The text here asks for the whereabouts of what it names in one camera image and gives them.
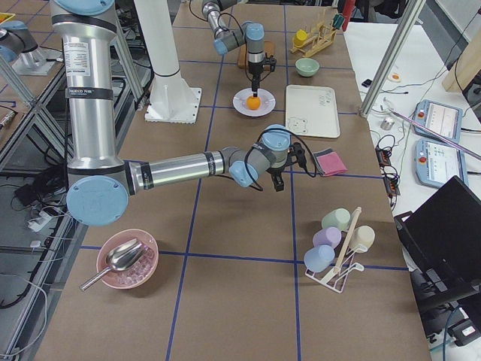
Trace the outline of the orange fruit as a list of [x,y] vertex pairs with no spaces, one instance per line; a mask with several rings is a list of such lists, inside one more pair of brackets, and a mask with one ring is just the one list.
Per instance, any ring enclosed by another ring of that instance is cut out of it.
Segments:
[[262,104],[262,101],[259,97],[249,96],[246,99],[246,107],[250,110],[253,110],[253,111],[258,110],[261,104]]

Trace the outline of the brown wooden cutting board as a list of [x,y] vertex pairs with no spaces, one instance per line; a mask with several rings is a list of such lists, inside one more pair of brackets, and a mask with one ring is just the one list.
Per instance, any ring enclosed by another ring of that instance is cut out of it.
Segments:
[[[275,43],[272,41],[264,41],[264,53],[265,56],[271,57],[275,55]],[[245,44],[239,47],[239,53],[237,56],[237,67],[240,69],[248,68],[249,55],[247,54],[247,46]]]

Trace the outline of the white round plate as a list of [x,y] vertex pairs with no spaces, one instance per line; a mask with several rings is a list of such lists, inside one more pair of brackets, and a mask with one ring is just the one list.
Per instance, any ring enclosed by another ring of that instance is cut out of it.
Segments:
[[254,94],[250,88],[245,88],[234,95],[232,104],[236,111],[245,116],[262,117],[272,112],[276,99],[265,89],[259,89]]

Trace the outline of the grey cloth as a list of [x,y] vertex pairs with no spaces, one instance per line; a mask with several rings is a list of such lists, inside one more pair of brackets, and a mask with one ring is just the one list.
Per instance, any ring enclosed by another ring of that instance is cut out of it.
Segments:
[[332,152],[333,150],[331,148],[327,148],[313,154],[317,170],[320,174],[326,174],[330,170]]

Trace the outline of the green ceramic bowl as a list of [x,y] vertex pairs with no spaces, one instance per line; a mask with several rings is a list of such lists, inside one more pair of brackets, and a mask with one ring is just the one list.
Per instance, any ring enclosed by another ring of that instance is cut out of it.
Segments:
[[312,77],[320,69],[320,64],[311,58],[301,58],[295,62],[295,70],[302,77]]

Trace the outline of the wooden dish rack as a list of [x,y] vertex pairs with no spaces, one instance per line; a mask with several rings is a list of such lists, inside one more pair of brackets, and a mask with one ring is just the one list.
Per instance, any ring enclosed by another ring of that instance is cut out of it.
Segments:
[[337,32],[343,25],[343,17],[336,13],[328,20],[326,10],[319,12],[316,22],[309,30],[303,29],[308,34],[308,39],[303,47],[294,47],[293,43],[289,52],[300,53],[303,58],[313,58],[317,53],[330,47],[336,38]]

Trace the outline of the purple cup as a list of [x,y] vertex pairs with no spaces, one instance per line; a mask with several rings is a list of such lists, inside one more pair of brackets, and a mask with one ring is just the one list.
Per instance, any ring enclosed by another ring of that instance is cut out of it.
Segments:
[[328,245],[336,248],[342,239],[342,233],[337,227],[328,227],[316,232],[313,236],[313,245]]

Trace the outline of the blue cup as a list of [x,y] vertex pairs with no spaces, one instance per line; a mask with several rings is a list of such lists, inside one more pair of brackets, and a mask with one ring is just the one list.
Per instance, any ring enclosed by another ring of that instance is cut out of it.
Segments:
[[318,273],[330,266],[334,260],[334,248],[321,244],[308,250],[304,255],[304,264],[307,270]]

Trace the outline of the beige cup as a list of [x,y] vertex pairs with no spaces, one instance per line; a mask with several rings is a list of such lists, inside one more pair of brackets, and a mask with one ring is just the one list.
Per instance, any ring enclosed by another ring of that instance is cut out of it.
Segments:
[[375,231],[369,226],[359,226],[355,228],[349,242],[351,250],[366,252],[374,243]]

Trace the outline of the black power strip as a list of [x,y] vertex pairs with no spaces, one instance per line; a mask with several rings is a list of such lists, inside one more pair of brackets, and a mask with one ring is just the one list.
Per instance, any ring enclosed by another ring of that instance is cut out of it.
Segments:
[[391,163],[391,151],[387,148],[376,147],[375,152],[387,196],[390,199],[399,196],[401,194],[399,190],[400,176],[397,169]]

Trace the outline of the small metal cylinder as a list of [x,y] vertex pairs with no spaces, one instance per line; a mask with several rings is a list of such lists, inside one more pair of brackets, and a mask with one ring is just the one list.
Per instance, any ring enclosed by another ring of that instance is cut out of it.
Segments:
[[380,128],[385,131],[389,131],[394,126],[395,121],[392,117],[385,117],[380,124]]

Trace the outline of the teach pendant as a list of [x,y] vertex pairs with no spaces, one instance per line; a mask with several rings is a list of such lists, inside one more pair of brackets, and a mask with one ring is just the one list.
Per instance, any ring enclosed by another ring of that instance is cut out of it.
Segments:
[[459,142],[463,110],[432,100],[421,101],[415,109],[413,121],[444,138]]
[[457,176],[468,185],[464,154],[433,139],[422,138],[416,143],[416,176],[421,184],[441,188]]

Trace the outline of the black laptop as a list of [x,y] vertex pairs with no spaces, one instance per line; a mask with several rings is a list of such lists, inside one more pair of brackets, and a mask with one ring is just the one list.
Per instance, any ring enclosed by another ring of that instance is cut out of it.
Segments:
[[424,313],[459,302],[480,315],[480,199],[451,177],[416,211],[395,217],[401,243],[434,289],[416,301]]

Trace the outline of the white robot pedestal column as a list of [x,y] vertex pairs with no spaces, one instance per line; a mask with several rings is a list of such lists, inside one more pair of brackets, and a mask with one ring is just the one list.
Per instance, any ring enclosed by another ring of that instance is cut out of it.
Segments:
[[135,8],[154,73],[145,120],[193,124],[202,90],[190,87],[180,72],[168,3],[139,0]]

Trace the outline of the aluminium frame post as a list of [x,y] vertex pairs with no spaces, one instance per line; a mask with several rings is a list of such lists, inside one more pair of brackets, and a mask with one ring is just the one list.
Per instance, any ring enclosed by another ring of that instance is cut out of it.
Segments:
[[395,60],[398,58],[398,55],[401,52],[402,47],[404,46],[404,43],[407,40],[407,37],[409,36],[410,31],[418,19],[425,3],[426,0],[408,1],[404,15],[402,16],[401,21],[398,24],[394,35],[392,36],[392,39],[381,60],[380,66],[374,76],[373,83],[371,84],[371,87],[369,88],[368,93],[359,109],[359,115],[361,117],[368,117],[368,114],[370,113],[377,96],[380,94],[383,85],[386,82],[389,72],[392,70]]

